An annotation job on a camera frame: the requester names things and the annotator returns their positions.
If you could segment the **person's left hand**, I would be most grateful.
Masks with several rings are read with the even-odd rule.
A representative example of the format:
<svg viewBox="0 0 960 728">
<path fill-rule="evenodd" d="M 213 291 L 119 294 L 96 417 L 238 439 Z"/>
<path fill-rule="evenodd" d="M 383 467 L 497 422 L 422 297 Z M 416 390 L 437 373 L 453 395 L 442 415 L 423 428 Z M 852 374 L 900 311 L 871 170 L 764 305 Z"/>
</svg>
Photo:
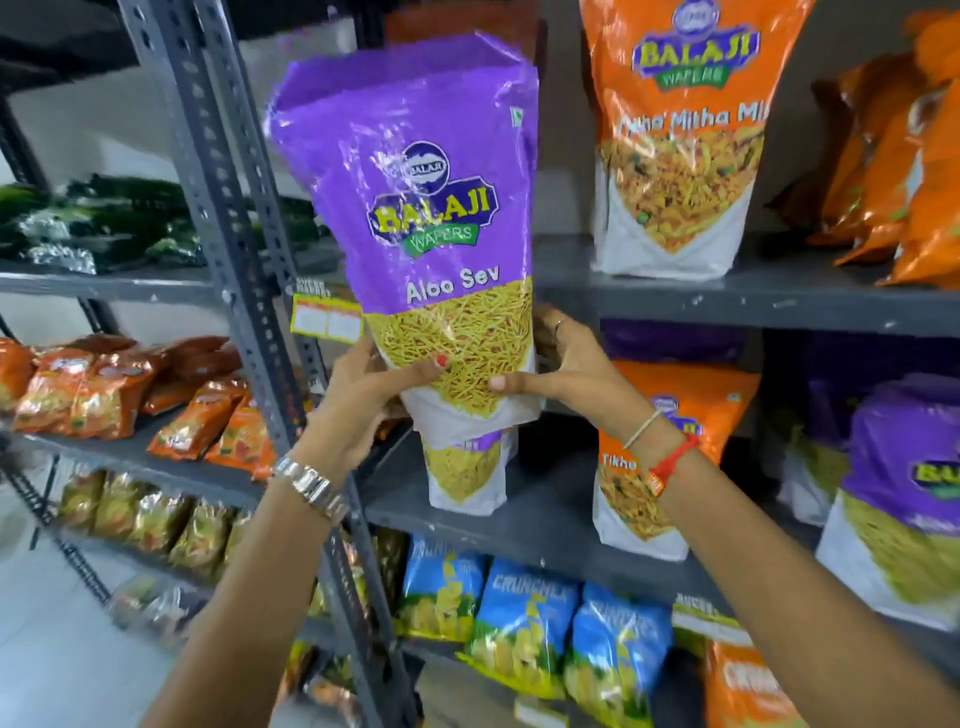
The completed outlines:
<svg viewBox="0 0 960 728">
<path fill-rule="evenodd" d="M 289 457 L 344 486 L 370 453 L 380 425 L 400 416 L 400 396 L 389 395 L 390 370 L 366 332 L 335 361 L 325 396 L 308 414 Z"/>
</svg>

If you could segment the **person's right hand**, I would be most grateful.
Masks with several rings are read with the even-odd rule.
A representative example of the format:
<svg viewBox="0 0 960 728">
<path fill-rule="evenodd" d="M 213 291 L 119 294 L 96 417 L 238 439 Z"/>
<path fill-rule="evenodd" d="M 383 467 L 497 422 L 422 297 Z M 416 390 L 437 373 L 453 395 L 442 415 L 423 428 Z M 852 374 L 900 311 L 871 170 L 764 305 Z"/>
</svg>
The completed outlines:
<svg viewBox="0 0 960 728">
<path fill-rule="evenodd" d="M 594 332 L 546 303 L 533 310 L 536 351 L 550 359 L 557 401 L 624 446 L 635 446 L 657 421 L 654 407 L 619 372 Z"/>
</svg>

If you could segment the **large purple snack bag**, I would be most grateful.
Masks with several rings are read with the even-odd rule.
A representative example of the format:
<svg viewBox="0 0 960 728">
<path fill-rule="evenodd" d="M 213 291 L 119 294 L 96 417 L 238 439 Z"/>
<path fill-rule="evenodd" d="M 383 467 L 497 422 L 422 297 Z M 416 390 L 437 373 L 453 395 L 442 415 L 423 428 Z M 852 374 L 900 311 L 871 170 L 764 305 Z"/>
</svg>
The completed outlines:
<svg viewBox="0 0 960 728">
<path fill-rule="evenodd" d="M 344 255 L 382 358 L 445 355 L 401 395 L 432 450 L 539 417 L 489 379 L 536 370 L 534 64 L 484 32 L 291 62 L 266 133 Z"/>
</svg>

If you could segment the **person's left forearm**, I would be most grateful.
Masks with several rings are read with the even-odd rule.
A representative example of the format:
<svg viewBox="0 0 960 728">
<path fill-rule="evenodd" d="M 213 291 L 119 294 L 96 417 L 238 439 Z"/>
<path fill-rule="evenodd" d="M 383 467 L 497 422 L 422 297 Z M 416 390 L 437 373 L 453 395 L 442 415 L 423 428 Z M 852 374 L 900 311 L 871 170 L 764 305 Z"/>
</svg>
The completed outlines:
<svg viewBox="0 0 960 728">
<path fill-rule="evenodd" d="M 138 728 L 269 728 L 341 488 L 274 478 Z"/>
</svg>

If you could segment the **person's right forearm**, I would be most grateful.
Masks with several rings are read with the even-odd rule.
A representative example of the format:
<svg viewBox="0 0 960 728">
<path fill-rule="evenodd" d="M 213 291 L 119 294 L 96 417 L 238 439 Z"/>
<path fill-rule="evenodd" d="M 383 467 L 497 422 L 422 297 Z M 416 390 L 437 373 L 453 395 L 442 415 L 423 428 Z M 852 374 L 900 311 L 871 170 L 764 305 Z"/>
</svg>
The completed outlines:
<svg viewBox="0 0 960 728">
<path fill-rule="evenodd" d="M 960 691 L 669 422 L 630 453 L 809 728 L 960 728 Z"/>
</svg>

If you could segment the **pile of mixed small packets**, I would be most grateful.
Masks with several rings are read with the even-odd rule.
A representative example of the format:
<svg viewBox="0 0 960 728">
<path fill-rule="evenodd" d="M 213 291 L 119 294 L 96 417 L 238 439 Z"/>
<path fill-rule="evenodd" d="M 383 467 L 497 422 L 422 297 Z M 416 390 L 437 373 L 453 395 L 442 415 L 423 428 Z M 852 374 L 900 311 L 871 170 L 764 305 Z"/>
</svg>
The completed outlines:
<svg viewBox="0 0 960 728">
<path fill-rule="evenodd" d="M 392 626 L 384 567 L 404 540 L 350 516 L 324 548 L 332 555 L 309 590 L 306 618 L 281 674 L 276 706 L 306 698 L 343 728 L 416 728 L 412 679 Z"/>
</svg>

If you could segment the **blue chips bag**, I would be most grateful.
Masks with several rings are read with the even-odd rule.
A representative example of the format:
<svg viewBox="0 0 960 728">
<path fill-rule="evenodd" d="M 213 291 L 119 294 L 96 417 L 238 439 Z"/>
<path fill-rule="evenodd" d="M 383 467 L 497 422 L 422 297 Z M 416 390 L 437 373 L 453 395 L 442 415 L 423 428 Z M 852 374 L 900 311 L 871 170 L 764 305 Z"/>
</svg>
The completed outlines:
<svg viewBox="0 0 960 728">
<path fill-rule="evenodd" d="M 563 659 L 566 692 L 606 728 L 654 728 L 652 693 L 673 644 L 666 603 L 585 582 Z"/>
<path fill-rule="evenodd" d="M 397 633 L 464 645 L 473 634 L 488 564 L 479 552 L 412 536 L 393 617 Z"/>
<path fill-rule="evenodd" d="M 564 698 L 567 634 L 581 591 L 576 580 L 494 558 L 472 633 L 458 659 L 517 693 Z"/>
</svg>

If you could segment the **grey metal shelf rack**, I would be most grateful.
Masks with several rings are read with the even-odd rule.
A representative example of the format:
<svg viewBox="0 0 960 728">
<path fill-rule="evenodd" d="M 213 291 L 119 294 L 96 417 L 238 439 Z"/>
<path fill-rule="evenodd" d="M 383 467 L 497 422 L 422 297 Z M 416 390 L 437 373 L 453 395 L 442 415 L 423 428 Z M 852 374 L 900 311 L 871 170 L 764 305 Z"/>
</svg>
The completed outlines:
<svg viewBox="0 0 960 728">
<path fill-rule="evenodd" d="M 677 324 L 738 325 L 761 330 L 857 334 L 960 335 L 960 294 L 883 294 L 867 273 L 832 269 L 824 251 L 803 250 L 793 233 L 749 233 L 743 261 L 723 279 L 704 283 L 643 281 L 589 272 L 593 244 L 562 204 L 589 214 L 587 183 L 560 182 L 560 152 L 576 135 L 593 135 L 579 71 L 581 20 L 574 0 L 536 0 L 549 29 L 543 58 L 546 109 L 567 116 L 569 132 L 549 131 L 546 191 L 536 201 L 534 275 L 551 303 L 590 326 L 625 313 Z M 634 597 L 673 603 L 696 598 L 718 612 L 728 604 L 698 559 L 682 562 L 629 554 L 603 545 L 589 516 L 597 437 L 558 404 L 520 432 L 520 454 L 508 467 L 508 502 L 493 516 L 465 516 L 428 503 L 426 466 L 417 436 L 394 436 L 386 455 L 360 475 L 359 499 L 373 526 L 402 530 L 503 555 L 567 577 L 586 577 Z"/>
<path fill-rule="evenodd" d="M 130 46 L 163 100 L 177 182 L 207 267 L 190 273 L 124 262 L 105 274 L 0 260 L 0 293 L 75 299 L 100 332 L 105 302 L 223 308 L 253 392 L 263 398 L 270 441 L 286 452 L 306 418 L 294 361 L 274 305 L 291 312 L 299 258 L 282 219 L 281 194 L 234 31 L 230 0 L 78 0 L 116 6 Z M 323 548 L 318 577 L 330 618 L 307 620 L 303 637 L 332 641 L 350 658 L 365 728 L 417 728 L 411 674 L 392 626 L 356 479 L 402 443 L 402 425 L 373 445 L 373 460 L 346 478 L 346 523 L 368 585 L 369 615 L 349 572 L 343 538 Z"/>
</svg>

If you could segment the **large orange snack bag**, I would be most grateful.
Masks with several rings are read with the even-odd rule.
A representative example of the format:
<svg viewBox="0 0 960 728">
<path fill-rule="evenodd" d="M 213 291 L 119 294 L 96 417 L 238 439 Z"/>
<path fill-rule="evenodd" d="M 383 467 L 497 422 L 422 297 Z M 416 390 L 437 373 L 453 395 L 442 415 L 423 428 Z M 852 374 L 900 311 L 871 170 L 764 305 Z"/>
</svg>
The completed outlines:
<svg viewBox="0 0 960 728">
<path fill-rule="evenodd" d="M 580 0 L 597 129 L 594 272 L 734 266 L 789 56 L 815 0 Z"/>
</svg>

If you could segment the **row of yellow-green packets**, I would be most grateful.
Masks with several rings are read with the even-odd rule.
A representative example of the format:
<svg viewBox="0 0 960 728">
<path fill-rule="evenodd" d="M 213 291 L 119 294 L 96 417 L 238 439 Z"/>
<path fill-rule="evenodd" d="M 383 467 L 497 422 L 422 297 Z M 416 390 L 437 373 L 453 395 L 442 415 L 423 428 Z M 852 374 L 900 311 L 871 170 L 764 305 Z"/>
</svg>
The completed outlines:
<svg viewBox="0 0 960 728">
<path fill-rule="evenodd" d="M 212 583 L 222 576 L 252 516 L 249 509 L 219 500 L 164 491 L 125 471 L 77 467 L 63 486 L 54 522 Z"/>
</svg>

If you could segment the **row of small orange packets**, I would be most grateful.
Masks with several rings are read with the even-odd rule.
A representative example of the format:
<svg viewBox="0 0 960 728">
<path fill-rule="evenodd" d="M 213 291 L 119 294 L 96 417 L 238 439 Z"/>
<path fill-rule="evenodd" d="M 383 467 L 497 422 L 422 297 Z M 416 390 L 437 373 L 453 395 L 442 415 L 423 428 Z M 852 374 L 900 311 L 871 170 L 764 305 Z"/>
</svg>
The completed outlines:
<svg viewBox="0 0 960 728">
<path fill-rule="evenodd" d="M 41 349 L 0 336 L 0 423 L 15 432 L 119 441 L 132 438 L 140 420 L 171 412 L 147 446 L 150 455 L 268 480 L 277 456 L 227 337 L 143 346 L 91 334 Z"/>
</svg>

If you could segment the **row of green packets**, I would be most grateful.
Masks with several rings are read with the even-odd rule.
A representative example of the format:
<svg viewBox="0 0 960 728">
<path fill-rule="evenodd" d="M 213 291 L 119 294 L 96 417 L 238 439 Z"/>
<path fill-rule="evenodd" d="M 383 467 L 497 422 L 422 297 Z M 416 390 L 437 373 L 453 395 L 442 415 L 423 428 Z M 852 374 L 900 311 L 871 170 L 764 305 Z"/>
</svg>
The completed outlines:
<svg viewBox="0 0 960 728">
<path fill-rule="evenodd" d="M 139 265 L 208 266 L 180 185 L 97 174 L 53 192 L 0 184 L 0 261 L 87 275 Z"/>
</svg>

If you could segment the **pile of clear silver packets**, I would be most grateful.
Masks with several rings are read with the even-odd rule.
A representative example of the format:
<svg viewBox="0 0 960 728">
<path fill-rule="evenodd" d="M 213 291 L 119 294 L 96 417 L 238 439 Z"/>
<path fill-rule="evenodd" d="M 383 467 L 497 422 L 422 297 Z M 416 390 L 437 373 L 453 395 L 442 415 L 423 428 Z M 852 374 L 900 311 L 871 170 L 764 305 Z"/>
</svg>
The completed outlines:
<svg viewBox="0 0 960 728">
<path fill-rule="evenodd" d="M 174 650 L 207 603 L 201 592 L 179 580 L 142 573 L 114 589 L 106 611 L 120 630 Z"/>
</svg>

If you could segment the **dark orange snack bag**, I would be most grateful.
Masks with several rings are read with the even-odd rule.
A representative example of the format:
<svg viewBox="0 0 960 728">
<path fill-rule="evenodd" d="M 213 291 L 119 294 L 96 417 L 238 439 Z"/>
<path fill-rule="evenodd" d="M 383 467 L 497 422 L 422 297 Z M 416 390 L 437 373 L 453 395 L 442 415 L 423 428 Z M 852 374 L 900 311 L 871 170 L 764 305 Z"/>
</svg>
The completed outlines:
<svg viewBox="0 0 960 728">
<path fill-rule="evenodd" d="M 536 0 L 422 0 L 388 13 L 384 24 L 388 44 L 482 32 L 528 56 L 540 35 Z"/>
</svg>

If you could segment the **orange chips bag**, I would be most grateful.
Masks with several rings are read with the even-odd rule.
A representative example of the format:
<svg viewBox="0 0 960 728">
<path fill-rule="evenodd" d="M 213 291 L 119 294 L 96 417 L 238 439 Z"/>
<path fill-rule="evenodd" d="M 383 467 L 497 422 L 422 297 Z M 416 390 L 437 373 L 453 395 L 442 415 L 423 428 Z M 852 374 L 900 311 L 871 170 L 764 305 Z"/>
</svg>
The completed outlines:
<svg viewBox="0 0 960 728">
<path fill-rule="evenodd" d="M 753 647 L 709 640 L 705 728 L 809 728 Z"/>
</svg>

